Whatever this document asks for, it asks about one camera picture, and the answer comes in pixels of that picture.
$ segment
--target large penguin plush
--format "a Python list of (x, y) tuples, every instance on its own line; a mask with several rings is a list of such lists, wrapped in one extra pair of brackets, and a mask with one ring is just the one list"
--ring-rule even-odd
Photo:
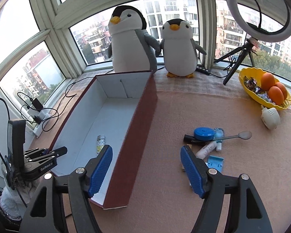
[(108, 27), (112, 37), (108, 57), (113, 57), (114, 72), (157, 70), (153, 49), (159, 55), (159, 42), (146, 31), (146, 20), (138, 9), (117, 6)]
[(176, 18), (167, 21), (162, 27), (162, 41), (165, 68), (168, 77), (194, 77), (197, 66), (197, 53), (206, 55), (206, 51), (193, 40), (191, 26), (184, 20)]

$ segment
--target spoon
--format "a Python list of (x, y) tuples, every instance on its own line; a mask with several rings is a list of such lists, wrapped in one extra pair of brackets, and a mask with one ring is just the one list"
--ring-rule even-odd
[(242, 131), (242, 132), (238, 133), (238, 135), (236, 135), (236, 136), (216, 137), (216, 138), (212, 139), (211, 141), (225, 140), (225, 139), (237, 138), (237, 137), (247, 140), (247, 139), (252, 137), (252, 133), (250, 131), (246, 130), (246, 131)]

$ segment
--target cardboard box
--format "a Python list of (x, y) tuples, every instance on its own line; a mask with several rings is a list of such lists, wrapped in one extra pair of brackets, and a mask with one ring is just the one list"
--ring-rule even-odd
[(97, 136), (105, 135), (113, 159), (91, 201), (103, 209), (128, 205), (157, 103), (150, 71), (97, 75), (65, 118), (54, 148), (66, 146), (52, 171), (70, 174), (97, 156)]

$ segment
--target screw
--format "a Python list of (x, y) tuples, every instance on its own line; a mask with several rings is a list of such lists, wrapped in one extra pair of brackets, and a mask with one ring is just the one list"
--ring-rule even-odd
[(213, 175), (217, 174), (217, 170), (214, 169), (214, 168), (210, 168), (210, 169), (208, 170), (208, 172), (209, 172), (210, 174), (213, 174)]
[(75, 170), (76, 173), (84, 173), (85, 169), (83, 167), (79, 167)]
[(249, 176), (248, 176), (248, 174), (245, 174), (245, 173), (243, 173), (243, 174), (241, 175), (241, 178), (242, 178), (243, 180), (249, 180)]
[(46, 173), (46, 174), (44, 175), (44, 178), (45, 178), (46, 180), (50, 179), (51, 177), (52, 177), (52, 174), (51, 174), (50, 172), (48, 172), (48, 173)]

